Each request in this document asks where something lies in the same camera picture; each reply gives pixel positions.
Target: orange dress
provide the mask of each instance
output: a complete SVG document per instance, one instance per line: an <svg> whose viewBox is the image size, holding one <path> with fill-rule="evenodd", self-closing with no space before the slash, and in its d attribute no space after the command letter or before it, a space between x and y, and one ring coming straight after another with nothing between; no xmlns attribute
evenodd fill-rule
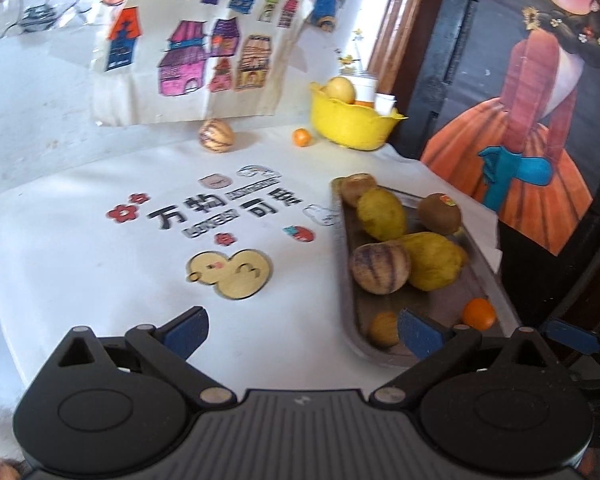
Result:
<svg viewBox="0 0 600 480"><path fill-rule="evenodd" d="M544 157L553 170L547 186L514 178L500 220L559 254L592 197L564 149L576 102L574 89L551 113L547 128L538 121L554 88L559 44L552 34L533 30L511 51L502 95L465 111L427 143L422 161L460 191L484 199L487 185L478 152L503 146L523 156Z"/></svg>

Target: cartoon girl poster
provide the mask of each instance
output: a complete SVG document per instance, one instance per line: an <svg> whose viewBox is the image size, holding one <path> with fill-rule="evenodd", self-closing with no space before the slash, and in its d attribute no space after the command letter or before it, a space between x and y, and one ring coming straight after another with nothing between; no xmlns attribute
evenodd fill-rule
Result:
<svg viewBox="0 0 600 480"><path fill-rule="evenodd" d="M512 12L520 26L507 34ZM422 161L558 255L600 182L600 0L498 0L477 13L471 34ZM505 36L516 43L501 50ZM493 56L504 67L503 52L498 80ZM468 83L468 71L480 77ZM492 97L467 109L490 85Z"/></svg>

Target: white tablecloth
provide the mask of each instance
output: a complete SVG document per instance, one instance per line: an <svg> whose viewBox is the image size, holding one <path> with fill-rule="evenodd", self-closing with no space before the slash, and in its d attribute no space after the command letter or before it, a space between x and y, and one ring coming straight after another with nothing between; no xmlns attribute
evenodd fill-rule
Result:
<svg viewBox="0 0 600 480"><path fill-rule="evenodd" d="M234 150L221 155L206 152L196 140L152 148L1 194L0 322L25 383L72 326L90 325L99 336L122 335L138 323L163 324L194 304L207 309L210 335L190 362L238 394L246 388L349 387L368 394L396 375L399 370L350 350L338 322L333 229L312 224L302 207L330 206L330 181L362 171L412 194L446 192L461 206L465 225L494 269L500 261L496 216L389 146L363 153L318 140L297 148L290 140L293 129L238 133ZM277 227L267 230L266 218L256 224L248 212L253 228L238 221L235 228L223 226L220 231L251 237L243 240L246 245L238 240L235 251L261 244L274 265L272 280L259 293L230 301L210 286L187 283L184 265L197 252L232 254L234 246L214 246L213 233L205 241L182 236L191 222L162 231L158 219L146 214L191 194L212 193L198 180L213 173L235 181L217 193L232 190L240 180L237 169L249 164L279 171L282 183L305 200L295 210L282 207L283 215L275 218L288 217L291 224L304 219L318 236L306 248L291 238L296 246L285 245L286 238L276 238ZM141 219L115 224L106 218L107 211L141 192L152 197L140 206Z"/></svg>

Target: yellow bowl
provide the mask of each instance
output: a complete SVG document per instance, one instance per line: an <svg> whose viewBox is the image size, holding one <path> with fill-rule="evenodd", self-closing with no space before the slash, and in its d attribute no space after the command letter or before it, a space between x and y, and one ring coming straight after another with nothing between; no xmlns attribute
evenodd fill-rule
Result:
<svg viewBox="0 0 600 480"><path fill-rule="evenodd" d="M348 105L328 98L318 83L311 83L311 124L323 137L355 150L377 150L395 125L406 119L394 108L390 117L383 117L373 108Z"/></svg>

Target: sunflower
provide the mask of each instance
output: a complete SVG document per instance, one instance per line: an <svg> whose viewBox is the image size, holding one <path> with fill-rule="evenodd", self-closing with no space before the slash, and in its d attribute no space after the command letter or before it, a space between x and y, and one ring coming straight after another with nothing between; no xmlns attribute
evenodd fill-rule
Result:
<svg viewBox="0 0 600 480"><path fill-rule="evenodd" d="M538 13L540 11L535 7L525 7L522 9L522 15L525 17L526 30L536 30L540 28L540 21L538 20Z"/></svg>

